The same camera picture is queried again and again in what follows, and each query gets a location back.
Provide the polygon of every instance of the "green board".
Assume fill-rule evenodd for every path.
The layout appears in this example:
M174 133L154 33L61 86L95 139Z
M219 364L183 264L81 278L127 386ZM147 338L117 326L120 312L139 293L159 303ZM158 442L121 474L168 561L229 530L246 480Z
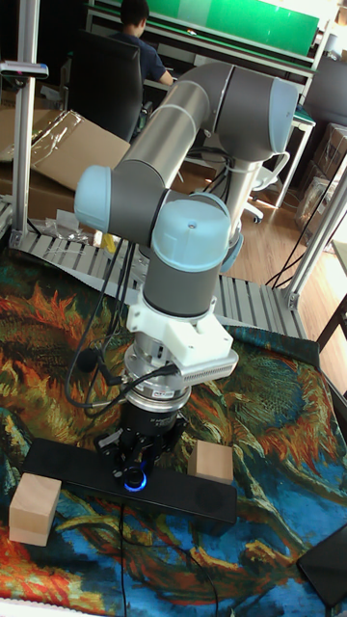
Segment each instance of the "green board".
M150 13L306 56L318 18L261 0L148 0Z

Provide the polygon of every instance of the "person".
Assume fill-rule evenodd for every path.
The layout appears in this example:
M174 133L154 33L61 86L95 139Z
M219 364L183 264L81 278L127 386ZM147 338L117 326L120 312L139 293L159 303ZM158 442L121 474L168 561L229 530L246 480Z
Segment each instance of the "person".
M148 16L147 0L123 0L120 7L122 32L116 33L112 38L140 47L140 68L143 81L149 78L170 86L173 83L173 78L165 69L157 52L153 47L140 40L140 36L146 28Z

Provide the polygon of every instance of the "black wire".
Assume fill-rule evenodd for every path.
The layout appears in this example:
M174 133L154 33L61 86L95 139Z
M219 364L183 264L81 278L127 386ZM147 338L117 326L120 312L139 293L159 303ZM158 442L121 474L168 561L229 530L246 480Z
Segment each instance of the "black wire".
M133 250L131 252L129 267L127 269L126 268L126 264L127 264L128 255L129 255L129 252L130 252L129 251L130 250L130 246L133 248ZM126 289L127 289L127 286L128 286L128 281L129 281L129 275L126 277L126 274L127 274L127 271L130 274L130 268L131 268L131 263L132 263L134 251L135 251L135 246L136 245L133 244L133 243L128 243L128 247L127 247L127 250L126 250L124 262L123 262L123 265L121 266L120 275L119 275L118 284L117 284L117 293L116 293L116 297L115 297L115 303L114 303L113 311L112 311L111 317L110 317L110 324L109 324L109 327L108 327L108 330L107 330L107 334L105 336L105 342L104 342L104 344L102 346L102 349L101 349L102 356L105 353L107 345L108 345L108 343L110 341L110 338L113 336L114 331L115 331L115 329L116 329L116 327L118 326L118 323L119 323L119 317L121 315L122 308L123 308L123 305L124 305L124 298L125 298ZM117 309L117 304L118 304L119 296L120 296L120 286L121 286L122 280L124 278L124 274L125 274L125 282L124 282L124 287L123 287L123 293L122 293L122 296L121 296L120 307L119 307L118 314L117 314L116 324L113 327L112 322L113 322L114 317L115 317L115 313L116 313L116 309ZM85 404L89 403L89 399L90 399L90 396L92 395L93 387L94 387L94 384L95 384L95 381L97 379L97 376L98 376L99 372L100 372L100 369L99 369L99 366L97 366L95 371L94 371L94 374L93 374L93 377L92 377L92 380L91 380L91 383L90 383L90 386L89 386L89 389L88 389L88 392L87 392Z
M123 565L123 542L126 542L126 544L129 544L133 547L140 547L142 549L174 549L174 550L178 550L179 552L183 553L186 557L189 557L189 559L191 559L203 572L203 575L205 576L205 578L207 579L207 581L210 583L212 590L213 590L213 595L214 595L214 602L215 602L215 607L216 607L216 611L215 611L215 617L218 617L218 610L219 610L219 599L218 599L218 592L216 589L216 586L211 578L211 576L209 575L209 573L207 572L207 569L204 568L199 561L193 557L193 555L191 554L191 552L187 549L182 549L181 547L178 547L176 544L171 544L169 542L165 542L164 544L160 544L160 545L145 545L145 544L141 544L141 543L137 543L137 542L131 542L130 540L127 540L124 535L123 535L123 524L124 524L124 505L122 505L120 507L120 582L121 582L121 592L123 595L123 604L124 604L124 617L126 617L126 596L125 596L125 588L124 588L124 565Z
M41 237L41 236L42 236L42 234L41 234L41 232L38 230L38 228L34 225L34 223L32 223L30 219L27 219L27 221L28 221L28 225L31 227L31 229L33 229L33 230L34 230L34 232L38 235L38 237Z
M222 169L221 172L219 172L212 180L212 182L210 182L209 184L207 184L207 186L204 187L204 189L202 190L203 193L205 193L208 189L211 188L211 186L213 186L213 184L215 184L215 182L217 182L217 180L221 177L221 175L223 175L225 172L224 169Z
M285 266L285 268L282 268L282 271L285 272L285 270L289 270L289 268L291 268L292 266L295 266L296 263L298 263L298 261L301 261L301 259L304 257L303 253L302 255L300 255L300 257L298 257L297 259L295 259L295 261L293 261L292 263L289 263L289 265ZM267 285L269 284L269 282L273 281L276 278L277 274L275 274L271 279L269 279L269 281L267 281Z
M322 203L323 199L326 197L326 195L327 195L327 193L328 193L329 189L330 189L330 188L331 188L331 186L332 186L332 183L333 183L333 181L331 180L331 181L330 181L330 183L328 184L328 186L326 187L326 190L323 192L323 194L322 194L321 198L318 200L318 202L317 202L316 206L314 207L314 209L313 209L313 211L312 211L311 215L309 216L309 218L308 218L308 220L307 220L307 223L305 224L305 226L304 226L304 228L303 228L303 230L302 230L302 232L301 232L301 234L300 234L300 236L299 236L298 240L297 240L297 241L296 241L296 243L295 243L294 248L291 250L291 252L290 252L290 254L289 254L289 257L288 257L288 258L287 258L287 260L285 261L285 263L284 263L283 267L280 269L280 271L279 271L279 272L278 272L278 273L277 273L274 277L272 277L269 281L267 281L267 282L265 283L265 285L268 285L268 284L269 284L269 282L271 282L273 279L276 279L276 280L275 280L274 284L272 285L272 289L275 289L277 286L284 285L284 282L279 283L279 285L278 285L278 282L279 282L279 280L280 280L280 277L282 276L283 272L285 272L285 270L287 270L287 269L288 269L288 268L290 268L291 266L295 265L296 261L294 261L294 263L292 263L292 264L290 264L290 265L288 265L288 263L289 263L289 261L290 261L291 257L294 255L295 251L297 250L297 248L298 248L298 246L299 246L299 244L300 244L300 241L301 241L301 239L302 239L303 235L305 234L305 231L307 230L308 225L310 224L310 222L311 222L311 220L312 220L313 216L315 215L316 211L318 210L318 208L319 208L320 204ZM293 277L290 277L290 279L287 279L285 282L289 282L289 281L291 281L291 280L292 280L292 278L293 278Z
M124 523L124 505L122 504L120 507L120 585L121 585L121 594L123 597L124 617L126 617L127 611L126 611L126 595L125 595L125 586L124 586L123 523Z
M111 273L112 273L112 270L114 268L114 265L115 265L115 262L116 262L116 259L117 259L117 256L118 256L119 252L120 252L120 245L117 246L115 254L112 257L111 263L108 266L108 270L107 270L107 273L106 273L105 281L103 282L103 285L101 287L101 290L100 290L99 297L97 299L95 308L93 310L92 315L89 318L89 321L87 323L86 329L85 329L84 333L82 334L80 342L77 345L77 348L75 350L75 353L73 354L70 366L69 366L68 371L67 371L67 377L66 377L65 384L64 384L65 396L66 396L67 401L69 403L71 403L72 405L74 405L75 407L78 407L80 409L89 409L90 407L92 407L92 408L99 407L99 403L79 403L78 401L73 400L73 398L70 396L70 393L69 393L69 383L70 383L72 371L73 371L73 369L74 369L74 367L76 365L76 362L77 362L77 358L78 358L78 356L79 356L79 354L81 352L81 349L82 349L82 347L83 347L83 345L85 343L85 340L87 338L87 334L88 334L88 332L89 332L89 330L91 328L91 325L92 325L92 323L94 321L96 313L98 312L99 307L100 307L101 302L102 302L102 299L103 299L103 297L105 295L105 290L106 290L108 281L110 280L110 276L111 276Z
M84 407L84 413L86 417L88 418L96 418L96 417L103 416L104 414L106 414L106 412L111 407L113 407L114 405L117 405L128 392L130 392L136 386L144 382L146 379L151 379L152 377L159 377L160 375L174 375L176 371L177 371L177 367L175 364L166 364L165 366L161 366L160 368L155 368L150 373L147 373L146 375L142 375L141 377L138 377L134 381L127 384L125 388L118 394L118 396L116 396L112 401L110 401L110 403L107 403L107 405L103 407L101 410L99 410L98 412L91 414L91 412L88 411L88 408Z
M110 321L110 325L108 328L108 332L107 332L107 336L108 335L112 335L115 330L117 329L119 323L120 323L120 316L121 316L121 312L123 310L124 307L124 302L125 302L125 295L126 295L126 291L127 291L127 287L129 285L129 279L130 279L130 272L131 272L131 266L132 266L132 261L134 258L134 253L135 253L135 243L134 242L129 242L127 250L126 250L126 255L125 255L125 259L124 259L124 263L125 267L124 267L124 275L121 278L121 282L124 281L123 283L123 288L122 288L122 294L120 297L120 305L119 308L117 310L117 314L115 317L115 313L116 311L114 311L112 319ZM118 283L118 289L117 289L117 294L116 294L116 298L117 298L117 302L118 302L118 297L120 295L120 286L121 286L121 282Z
M135 245L132 242L128 242L126 253L125 253L125 257L124 257L124 261L123 261L123 264L122 264L121 269L120 269L120 275L119 275L118 286L117 286L117 293L116 293L116 296L115 296L115 302L114 302L113 310L112 310L112 313L111 313L110 323L109 323L109 327L107 329L106 337L113 333L113 331L115 330L115 323L118 321L118 316L119 316L119 313L120 313L120 308L118 307L119 298L120 298L120 288L121 288L121 285L123 283L123 280L124 280L124 277L125 277L125 274L126 274L126 271L127 271L128 259L129 259L132 247L134 247L134 249L135 249Z

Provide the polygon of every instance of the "sunflower painting fabric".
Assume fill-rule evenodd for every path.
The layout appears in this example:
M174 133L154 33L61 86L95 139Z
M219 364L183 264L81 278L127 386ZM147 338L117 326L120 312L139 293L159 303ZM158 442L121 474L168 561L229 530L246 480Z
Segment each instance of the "sunflower painting fabric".
M96 299L97 292L53 266L20 253L1 255L0 597L114 616L123 615L117 505L62 490L46 548L11 543L8 530L21 463L34 438L93 448L96 435L117 426L119 408L89 419L64 394L67 366ZM106 298L88 342L105 335L112 308ZM132 339L125 316L108 350L115 373ZM237 523L216 538L184 518L125 507L129 617L212 617L210 580L220 617L325 615L296 566L346 521L346 445L317 348L249 328L230 332L237 368L227 379L193 388L184 408L189 426L160 465L185 473L196 439L232 444ZM75 399L84 400L88 383L88 375L74 371ZM102 380L95 390L105 399L118 392Z

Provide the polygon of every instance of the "dark shirt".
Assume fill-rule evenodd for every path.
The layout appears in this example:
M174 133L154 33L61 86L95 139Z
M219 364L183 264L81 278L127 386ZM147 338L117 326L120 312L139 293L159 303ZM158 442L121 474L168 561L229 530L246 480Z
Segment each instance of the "dark shirt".
M153 81L159 81L160 77L164 75L166 69L160 60L157 52L153 47L147 45L133 35L126 35L124 32L118 32L112 36L112 39L123 40L131 45L138 45L140 47L140 68L143 81L149 78Z

